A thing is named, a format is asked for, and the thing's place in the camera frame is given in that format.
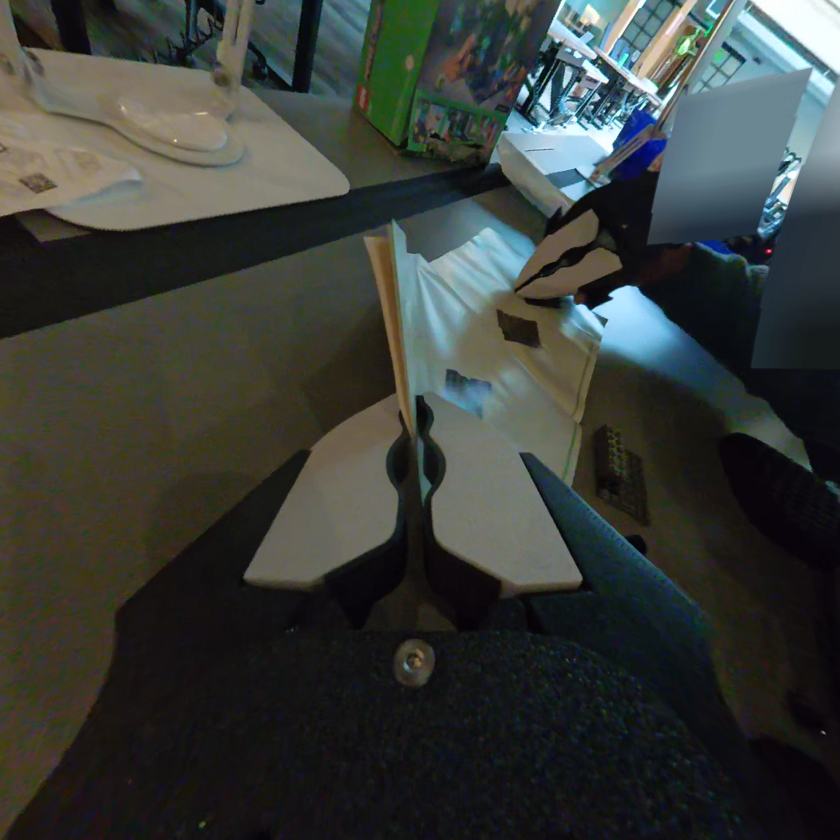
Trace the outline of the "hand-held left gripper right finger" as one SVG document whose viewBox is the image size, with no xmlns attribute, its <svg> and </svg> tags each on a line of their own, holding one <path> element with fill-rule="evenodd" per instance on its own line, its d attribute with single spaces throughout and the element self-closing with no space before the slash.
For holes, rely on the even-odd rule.
<svg viewBox="0 0 840 840">
<path fill-rule="evenodd" d="M 518 450 L 488 423 L 427 392 L 416 399 L 427 579 L 443 597 L 574 592 L 575 564 Z"/>
</svg>

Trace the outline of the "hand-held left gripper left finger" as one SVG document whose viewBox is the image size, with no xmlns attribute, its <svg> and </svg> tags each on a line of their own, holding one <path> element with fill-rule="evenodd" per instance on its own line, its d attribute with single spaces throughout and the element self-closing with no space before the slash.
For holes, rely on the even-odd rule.
<svg viewBox="0 0 840 840">
<path fill-rule="evenodd" d="M 327 432 L 245 571 L 260 588 L 310 592 L 396 535 L 408 439 L 397 395 Z"/>
</svg>

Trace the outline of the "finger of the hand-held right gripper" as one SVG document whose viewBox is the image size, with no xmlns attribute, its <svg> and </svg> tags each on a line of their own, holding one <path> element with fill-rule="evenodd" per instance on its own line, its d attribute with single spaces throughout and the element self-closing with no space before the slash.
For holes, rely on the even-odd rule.
<svg viewBox="0 0 840 840">
<path fill-rule="evenodd" d="M 623 263 L 613 252 L 605 248 L 586 250 L 574 264 L 562 258 L 530 272 L 520 283 L 520 298 L 529 302 L 572 298 L 584 286 L 622 270 Z"/>
<path fill-rule="evenodd" d="M 589 253 L 599 230 L 600 220 L 593 210 L 562 216 L 560 226 L 543 237 L 520 270 L 515 288 L 536 285 L 547 289 L 579 289 L 584 282 L 575 276 L 572 266 Z"/>
</svg>

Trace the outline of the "building instruction booklet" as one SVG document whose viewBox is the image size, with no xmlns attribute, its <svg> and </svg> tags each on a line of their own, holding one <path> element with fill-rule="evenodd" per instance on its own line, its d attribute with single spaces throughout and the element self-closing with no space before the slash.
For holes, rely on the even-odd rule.
<svg viewBox="0 0 840 840">
<path fill-rule="evenodd" d="M 432 261 L 409 251 L 396 223 L 364 246 L 408 433 L 417 436 L 416 399 L 433 392 L 572 485 L 604 322 L 569 299 L 520 299 L 513 285 L 533 247 L 489 227 Z"/>
</svg>

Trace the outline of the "dark grey toy base plate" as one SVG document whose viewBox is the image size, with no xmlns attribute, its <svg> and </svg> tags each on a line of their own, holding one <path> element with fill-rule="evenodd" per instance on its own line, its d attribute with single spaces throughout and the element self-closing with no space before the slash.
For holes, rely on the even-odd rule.
<svg viewBox="0 0 840 840">
<path fill-rule="evenodd" d="M 636 522 L 650 525 L 644 463 L 625 446 L 623 437 L 608 425 L 593 434 L 595 493 L 605 503 Z"/>
</svg>

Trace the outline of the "person's right forearm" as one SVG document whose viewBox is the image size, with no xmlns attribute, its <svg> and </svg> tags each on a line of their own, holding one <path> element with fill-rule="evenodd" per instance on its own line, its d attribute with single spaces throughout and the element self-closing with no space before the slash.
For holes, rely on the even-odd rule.
<svg viewBox="0 0 840 840">
<path fill-rule="evenodd" d="M 677 271 L 642 289 L 666 317 L 728 371 L 752 370 L 768 266 L 695 244 Z"/>
</svg>

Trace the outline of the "grey desk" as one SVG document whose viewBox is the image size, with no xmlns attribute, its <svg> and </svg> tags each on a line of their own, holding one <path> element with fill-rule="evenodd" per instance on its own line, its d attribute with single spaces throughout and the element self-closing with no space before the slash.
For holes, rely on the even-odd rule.
<svg viewBox="0 0 840 840">
<path fill-rule="evenodd" d="M 105 679 L 114 615 L 271 472 L 393 394 L 364 237 L 2 339 L 2 838 L 79 732 Z M 825 738 L 794 722 L 801 692 L 831 714 L 803 563 L 742 515 L 718 460 L 743 431 L 802 446 L 655 304 L 619 291 L 582 426 L 574 488 L 596 499 L 594 430 L 643 458 L 650 558 L 713 625 L 723 693 L 838 780 Z"/>
</svg>

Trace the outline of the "person's right hand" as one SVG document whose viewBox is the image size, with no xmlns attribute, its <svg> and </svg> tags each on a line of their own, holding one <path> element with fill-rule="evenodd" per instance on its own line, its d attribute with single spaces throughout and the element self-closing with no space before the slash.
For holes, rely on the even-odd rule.
<svg viewBox="0 0 840 840">
<path fill-rule="evenodd" d="M 638 268 L 635 286 L 652 287 L 677 277 L 688 266 L 695 249 L 694 243 L 653 247 Z"/>
</svg>

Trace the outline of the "long office table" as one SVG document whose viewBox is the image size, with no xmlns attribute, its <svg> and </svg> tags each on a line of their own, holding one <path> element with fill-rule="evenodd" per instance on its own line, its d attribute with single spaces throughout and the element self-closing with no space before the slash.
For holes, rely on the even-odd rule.
<svg viewBox="0 0 840 840">
<path fill-rule="evenodd" d="M 546 130 L 577 123 L 605 129 L 636 109 L 660 113 L 664 102 L 657 86 L 620 66 L 592 38 L 554 19 L 516 106 L 531 126 Z"/>
</svg>

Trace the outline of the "green toy set box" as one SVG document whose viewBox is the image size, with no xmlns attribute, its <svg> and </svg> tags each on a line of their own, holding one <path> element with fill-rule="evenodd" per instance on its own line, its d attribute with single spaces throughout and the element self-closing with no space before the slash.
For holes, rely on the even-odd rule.
<svg viewBox="0 0 840 840">
<path fill-rule="evenodd" d="M 559 1 L 373 1 L 356 111 L 406 154 L 486 165 Z"/>
</svg>

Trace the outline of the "black textured pad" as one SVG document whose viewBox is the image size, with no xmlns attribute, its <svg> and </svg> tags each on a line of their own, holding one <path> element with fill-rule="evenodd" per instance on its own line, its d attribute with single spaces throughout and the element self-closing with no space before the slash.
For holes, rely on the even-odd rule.
<svg viewBox="0 0 840 840">
<path fill-rule="evenodd" d="M 755 437 L 722 437 L 718 453 L 733 496 L 751 524 L 813 568 L 839 564 L 839 502 L 825 482 Z"/>
</svg>

